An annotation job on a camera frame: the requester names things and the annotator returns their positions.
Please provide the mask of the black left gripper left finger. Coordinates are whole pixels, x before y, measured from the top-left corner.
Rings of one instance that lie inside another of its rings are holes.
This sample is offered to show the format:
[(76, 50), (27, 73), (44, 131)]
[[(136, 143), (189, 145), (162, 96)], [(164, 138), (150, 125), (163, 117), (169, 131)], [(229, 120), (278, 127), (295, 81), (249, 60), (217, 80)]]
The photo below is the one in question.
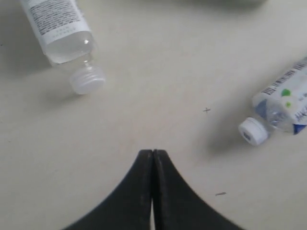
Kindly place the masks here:
[(153, 151), (141, 150), (121, 183), (67, 230), (149, 230)]

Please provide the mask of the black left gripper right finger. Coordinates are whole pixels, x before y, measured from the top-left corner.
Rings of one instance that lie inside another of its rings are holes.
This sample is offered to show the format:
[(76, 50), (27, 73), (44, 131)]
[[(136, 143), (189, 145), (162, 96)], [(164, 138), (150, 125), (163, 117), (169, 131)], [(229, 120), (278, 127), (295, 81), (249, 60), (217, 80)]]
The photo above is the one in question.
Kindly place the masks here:
[(153, 151), (152, 198), (157, 230), (240, 230), (185, 182), (165, 150)]

